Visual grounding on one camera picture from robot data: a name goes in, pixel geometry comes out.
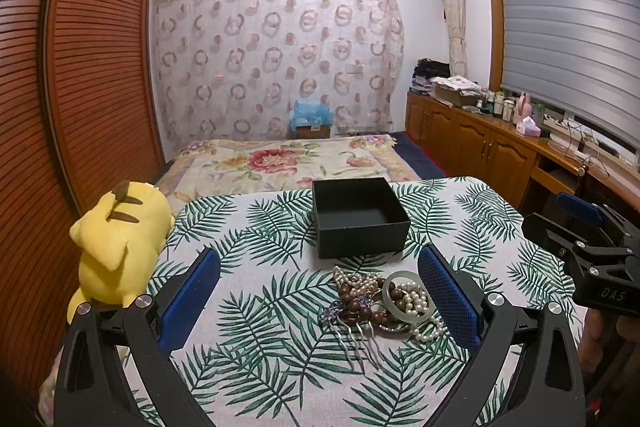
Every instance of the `pikachu plush toy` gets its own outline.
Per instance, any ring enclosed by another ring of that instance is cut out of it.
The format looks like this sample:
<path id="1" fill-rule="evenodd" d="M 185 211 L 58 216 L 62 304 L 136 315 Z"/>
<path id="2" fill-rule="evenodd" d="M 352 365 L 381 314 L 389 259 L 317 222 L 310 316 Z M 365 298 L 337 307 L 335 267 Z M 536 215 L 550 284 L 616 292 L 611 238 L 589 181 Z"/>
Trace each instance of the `pikachu plush toy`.
<path id="1" fill-rule="evenodd" d="M 69 230 L 82 256 L 67 322 L 85 301 L 128 307 L 145 293 L 174 222 L 169 203 L 153 185 L 122 182 L 101 197 Z"/>

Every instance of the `wooden louvered wardrobe door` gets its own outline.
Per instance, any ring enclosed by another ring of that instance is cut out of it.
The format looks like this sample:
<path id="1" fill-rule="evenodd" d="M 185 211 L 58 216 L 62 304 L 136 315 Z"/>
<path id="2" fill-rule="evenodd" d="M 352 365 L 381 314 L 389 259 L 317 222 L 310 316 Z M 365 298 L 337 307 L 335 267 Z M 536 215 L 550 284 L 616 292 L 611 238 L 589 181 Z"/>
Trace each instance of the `wooden louvered wardrobe door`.
<path id="1" fill-rule="evenodd" d="M 163 161 L 148 78 L 148 0 L 51 0 L 47 86 L 70 184 L 86 211 Z"/>
<path id="2" fill-rule="evenodd" d="M 80 255 L 42 110 L 43 6 L 0 0 L 0 372 L 30 403 L 60 347 Z"/>

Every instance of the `pink bottle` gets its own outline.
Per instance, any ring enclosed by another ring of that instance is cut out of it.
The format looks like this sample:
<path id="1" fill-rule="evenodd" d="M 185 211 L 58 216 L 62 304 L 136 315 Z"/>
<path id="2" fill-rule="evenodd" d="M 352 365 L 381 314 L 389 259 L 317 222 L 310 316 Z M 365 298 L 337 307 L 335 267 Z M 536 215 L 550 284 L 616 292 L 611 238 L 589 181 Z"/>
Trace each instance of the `pink bottle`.
<path id="1" fill-rule="evenodd" d="M 520 99 L 516 104 L 516 109 L 513 112 L 513 123 L 519 124 L 523 119 L 533 114 L 533 107 L 531 105 L 531 95 L 523 92 L 520 95 Z"/>

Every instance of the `tissue box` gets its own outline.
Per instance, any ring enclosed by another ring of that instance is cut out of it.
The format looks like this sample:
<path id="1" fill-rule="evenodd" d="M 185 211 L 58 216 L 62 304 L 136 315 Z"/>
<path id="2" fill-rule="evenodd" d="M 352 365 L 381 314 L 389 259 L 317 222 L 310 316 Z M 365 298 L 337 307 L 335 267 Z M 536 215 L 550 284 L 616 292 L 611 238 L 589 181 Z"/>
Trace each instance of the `tissue box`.
<path id="1" fill-rule="evenodd" d="M 516 132 L 524 134 L 524 136 L 540 137 L 540 127 L 536 125 L 530 116 L 518 122 L 516 125 Z"/>
<path id="2" fill-rule="evenodd" d="M 331 136 L 330 125 L 302 125 L 296 127 L 296 139 L 298 140 L 314 140 L 317 138 L 329 138 Z"/>

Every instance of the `roller blind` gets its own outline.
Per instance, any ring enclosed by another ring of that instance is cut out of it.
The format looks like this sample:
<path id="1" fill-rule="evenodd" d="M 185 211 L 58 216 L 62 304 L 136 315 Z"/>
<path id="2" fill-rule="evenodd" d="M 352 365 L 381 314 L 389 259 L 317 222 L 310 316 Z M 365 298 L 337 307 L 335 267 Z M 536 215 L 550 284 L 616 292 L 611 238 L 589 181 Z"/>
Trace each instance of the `roller blind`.
<path id="1" fill-rule="evenodd" d="M 504 0 L 502 87 L 640 148 L 640 0 Z"/>

